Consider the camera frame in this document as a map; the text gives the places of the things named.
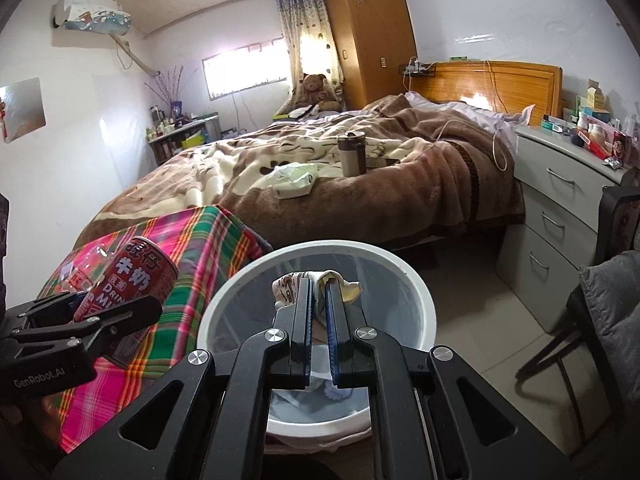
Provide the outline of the red milk drink can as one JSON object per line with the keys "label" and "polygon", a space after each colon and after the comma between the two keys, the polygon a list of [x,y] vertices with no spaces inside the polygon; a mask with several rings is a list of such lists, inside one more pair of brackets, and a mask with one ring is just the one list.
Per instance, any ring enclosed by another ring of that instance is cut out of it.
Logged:
{"label": "red milk drink can", "polygon": [[179,271],[160,246],[143,236],[131,237],[106,266],[74,313],[80,322],[118,304],[151,295],[163,304]]}

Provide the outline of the patterned paper cup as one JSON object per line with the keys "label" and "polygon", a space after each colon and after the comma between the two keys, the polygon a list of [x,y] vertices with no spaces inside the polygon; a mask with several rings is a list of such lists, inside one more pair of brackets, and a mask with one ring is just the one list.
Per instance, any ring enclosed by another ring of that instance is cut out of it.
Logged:
{"label": "patterned paper cup", "polygon": [[304,278],[308,278],[310,281],[312,296],[317,300],[324,295],[330,281],[337,282],[344,304],[356,301],[362,293],[359,282],[346,281],[341,274],[334,270],[291,272],[272,282],[274,306],[277,309],[296,303],[299,286]]}

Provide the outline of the white round trash bin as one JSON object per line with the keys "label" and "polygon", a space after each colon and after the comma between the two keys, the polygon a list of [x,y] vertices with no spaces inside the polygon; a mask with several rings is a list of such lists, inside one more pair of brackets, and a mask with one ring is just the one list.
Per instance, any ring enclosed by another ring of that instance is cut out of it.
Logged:
{"label": "white round trash bin", "polygon": [[[213,354],[239,348],[273,324],[281,299],[272,284],[300,271],[333,270],[362,288],[356,300],[367,322],[405,347],[434,346],[437,320],[424,281],[405,260],[385,249],[351,240],[315,240],[270,252],[221,286],[203,314],[196,345]],[[277,453],[332,451],[366,438],[370,430],[366,389],[332,384],[322,318],[312,329],[310,384],[271,396],[267,434]]]}

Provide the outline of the clear plastic bottle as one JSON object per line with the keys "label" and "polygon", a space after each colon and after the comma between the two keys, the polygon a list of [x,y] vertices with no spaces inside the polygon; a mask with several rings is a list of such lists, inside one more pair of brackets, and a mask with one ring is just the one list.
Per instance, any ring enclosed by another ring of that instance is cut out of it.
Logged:
{"label": "clear plastic bottle", "polygon": [[77,256],[63,263],[56,274],[55,292],[88,292],[113,260],[114,252],[103,245],[83,249]]}

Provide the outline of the black chair with cushion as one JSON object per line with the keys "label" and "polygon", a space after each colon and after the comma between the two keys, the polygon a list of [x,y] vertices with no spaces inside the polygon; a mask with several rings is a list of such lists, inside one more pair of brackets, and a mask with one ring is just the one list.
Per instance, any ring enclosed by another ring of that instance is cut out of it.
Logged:
{"label": "black chair with cushion", "polygon": [[[564,359],[585,346],[596,366],[610,417],[592,436],[584,421]],[[639,461],[639,189],[608,186],[598,218],[590,266],[566,302],[562,330],[516,373],[519,384],[549,367],[559,369],[574,410],[580,445],[573,453],[586,474],[611,468],[611,477]]]}

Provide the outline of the white bedside drawer cabinet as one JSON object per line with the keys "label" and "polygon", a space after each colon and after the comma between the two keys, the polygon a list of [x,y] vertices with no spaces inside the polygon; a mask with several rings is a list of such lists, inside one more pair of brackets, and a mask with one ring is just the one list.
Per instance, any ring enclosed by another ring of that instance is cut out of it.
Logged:
{"label": "white bedside drawer cabinet", "polygon": [[552,333],[578,284],[578,269],[592,263],[599,204],[610,186],[637,185],[639,170],[617,170],[541,127],[516,129],[514,178],[521,183],[525,216],[506,230],[497,273]]}

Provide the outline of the cluttered desk shelf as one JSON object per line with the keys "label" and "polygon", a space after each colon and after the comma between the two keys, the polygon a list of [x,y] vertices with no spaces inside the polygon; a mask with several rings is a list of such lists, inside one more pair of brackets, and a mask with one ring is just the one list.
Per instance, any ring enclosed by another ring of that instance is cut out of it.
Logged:
{"label": "cluttered desk shelf", "polygon": [[197,148],[221,138],[219,114],[217,112],[193,118],[180,127],[161,122],[155,129],[146,130],[146,140],[157,166],[188,148]]}

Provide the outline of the brown cream fleece blanket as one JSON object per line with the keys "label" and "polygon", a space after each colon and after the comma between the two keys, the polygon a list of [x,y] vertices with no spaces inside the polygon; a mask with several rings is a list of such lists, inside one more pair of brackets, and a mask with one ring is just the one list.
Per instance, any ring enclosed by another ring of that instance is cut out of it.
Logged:
{"label": "brown cream fleece blanket", "polygon": [[417,243],[524,214],[514,176],[521,117],[416,93],[275,122],[188,148],[107,203],[79,243],[214,205],[274,247],[308,240]]}

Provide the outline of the white tissue pack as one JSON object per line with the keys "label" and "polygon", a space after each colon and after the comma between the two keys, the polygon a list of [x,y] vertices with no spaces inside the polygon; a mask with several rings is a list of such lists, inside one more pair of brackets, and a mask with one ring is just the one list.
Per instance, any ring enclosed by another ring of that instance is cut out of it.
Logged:
{"label": "white tissue pack", "polygon": [[269,176],[269,187],[279,200],[292,200],[307,196],[319,177],[315,164],[291,162],[277,166]]}

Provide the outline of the brown white thermos cup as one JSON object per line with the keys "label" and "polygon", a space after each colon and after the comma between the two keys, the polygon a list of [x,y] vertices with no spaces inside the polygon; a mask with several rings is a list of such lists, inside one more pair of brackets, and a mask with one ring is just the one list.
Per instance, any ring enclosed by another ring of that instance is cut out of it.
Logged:
{"label": "brown white thermos cup", "polygon": [[357,177],[367,172],[366,135],[349,132],[337,137],[342,173],[345,178]]}

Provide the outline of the dried branch bouquet vase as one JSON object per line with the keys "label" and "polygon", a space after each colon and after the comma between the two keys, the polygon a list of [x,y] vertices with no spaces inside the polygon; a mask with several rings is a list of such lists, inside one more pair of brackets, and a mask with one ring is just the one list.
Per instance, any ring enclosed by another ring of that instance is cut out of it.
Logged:
{"label": "dried branch bouquet vase", "polygon": [[195,74],[196,70],[186,70],[183,65],[175,65],[169,70],[156,73],[144,85],[168,107],[169,116],[177,120],[183,116],[182,90]]}

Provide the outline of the brown teddy bear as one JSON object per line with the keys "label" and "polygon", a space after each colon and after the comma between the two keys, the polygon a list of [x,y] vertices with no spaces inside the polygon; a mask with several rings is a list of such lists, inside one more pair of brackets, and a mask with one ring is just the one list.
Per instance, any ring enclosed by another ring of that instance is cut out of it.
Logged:
{"label": "brown teddy bear", "polygon": [[300,85],[299,107],[318,108],[319,112],[339,112],[342,107],[322,74],[306,75]]}

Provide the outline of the patterned window curtain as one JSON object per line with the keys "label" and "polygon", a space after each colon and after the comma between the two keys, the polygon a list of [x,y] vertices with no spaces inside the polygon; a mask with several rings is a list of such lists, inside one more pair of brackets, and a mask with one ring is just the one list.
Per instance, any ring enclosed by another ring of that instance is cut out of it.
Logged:
{"label": "patterned window curtain", "polygon": [[324,0],[276,0],[283,38],[290,58],[291,91],[280,113],[303,96],[306,76],[326,77],[324,86],[343,104],[343,71],[338,60],[329,12]]}

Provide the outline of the wooden wardrobe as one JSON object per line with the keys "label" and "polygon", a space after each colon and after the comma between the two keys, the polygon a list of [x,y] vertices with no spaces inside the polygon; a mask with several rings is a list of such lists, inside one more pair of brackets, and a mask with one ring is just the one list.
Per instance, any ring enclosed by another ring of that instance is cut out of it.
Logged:
{"label": "wooden wardrobe", "polygon": [[416,56],[406,0],[324,0],[350,110],[405,91],[402,70]]}

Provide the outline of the silver wall poster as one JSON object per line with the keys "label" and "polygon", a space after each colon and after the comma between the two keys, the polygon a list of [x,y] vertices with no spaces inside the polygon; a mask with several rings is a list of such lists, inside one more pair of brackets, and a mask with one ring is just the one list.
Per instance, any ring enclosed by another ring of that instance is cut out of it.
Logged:
{"label": "silver wall poster", "polygon": [[26,79],[1,88],[1,133],[4,143],[46,125],[40,79]]}

